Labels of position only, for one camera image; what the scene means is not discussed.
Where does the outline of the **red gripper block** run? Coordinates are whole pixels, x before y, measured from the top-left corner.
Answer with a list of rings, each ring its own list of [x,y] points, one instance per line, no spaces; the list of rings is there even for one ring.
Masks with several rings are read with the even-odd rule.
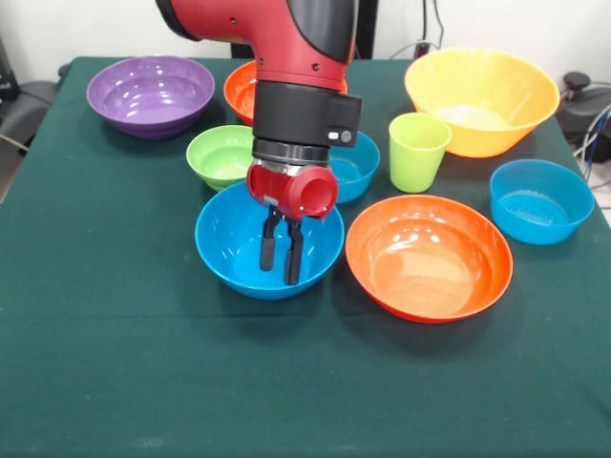
[[[339,194],[334,174],[328,167],[297,166],[296,172],[288,175],[253,163],[248,169],[246,184],[255,200],[270,205],[267,219],[263,223],[260,268],[263,271],[273,268],[275,230],[283,214],[289,218],[286,221],[290,237],[284,282],[297,284],[300,281],[304,242],[301,219],[324,218],[334,208]]]

